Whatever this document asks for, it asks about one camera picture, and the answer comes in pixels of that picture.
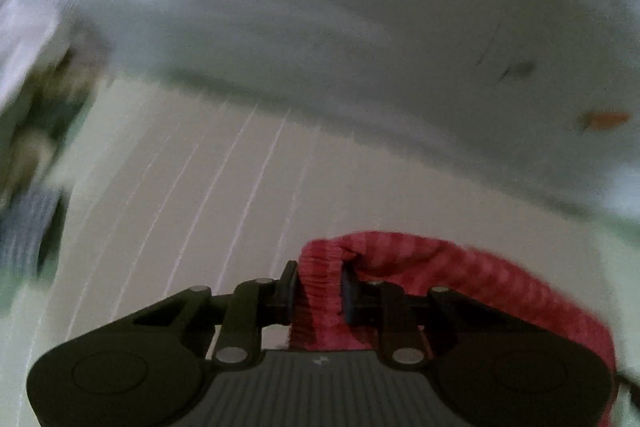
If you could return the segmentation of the red checked shorts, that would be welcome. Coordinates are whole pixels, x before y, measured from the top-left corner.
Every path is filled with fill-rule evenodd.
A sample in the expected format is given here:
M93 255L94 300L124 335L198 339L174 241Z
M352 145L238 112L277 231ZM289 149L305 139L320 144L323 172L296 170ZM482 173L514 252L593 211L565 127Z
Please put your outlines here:
M402 287L416 302L437 395L475 426L606 426L617 388L608 326L515 263L442 239L359 232L316 239L298 260L302 295L290 346L374 349L351 329L343 265Z

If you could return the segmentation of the green grid bed sheet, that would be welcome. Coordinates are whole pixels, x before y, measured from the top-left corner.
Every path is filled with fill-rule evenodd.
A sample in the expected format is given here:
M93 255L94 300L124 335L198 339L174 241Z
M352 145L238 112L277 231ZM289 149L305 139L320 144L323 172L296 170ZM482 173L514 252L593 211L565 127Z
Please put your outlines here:
M42 352L192 285L274 277L311 239L398 231L524 265L611 324L639 368L634 234L519 199L289 108L117 79L50 174L70 188L40 277L1 280L1 421L31 426Z

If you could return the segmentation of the light blue carrot quilt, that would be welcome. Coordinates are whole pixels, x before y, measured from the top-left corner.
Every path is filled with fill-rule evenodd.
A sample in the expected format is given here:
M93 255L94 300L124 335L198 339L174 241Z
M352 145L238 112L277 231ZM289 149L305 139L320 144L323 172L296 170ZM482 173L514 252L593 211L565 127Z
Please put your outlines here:
M355 121L639 217L639 0L54 0L114 66Z

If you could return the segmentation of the white garment in pile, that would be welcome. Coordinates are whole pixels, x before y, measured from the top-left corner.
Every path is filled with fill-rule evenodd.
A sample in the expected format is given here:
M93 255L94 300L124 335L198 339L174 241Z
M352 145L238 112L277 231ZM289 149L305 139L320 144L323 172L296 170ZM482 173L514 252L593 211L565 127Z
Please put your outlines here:
M23 90L29 74L57 63L70 45L60 11L39 0L1 2L1 113Z

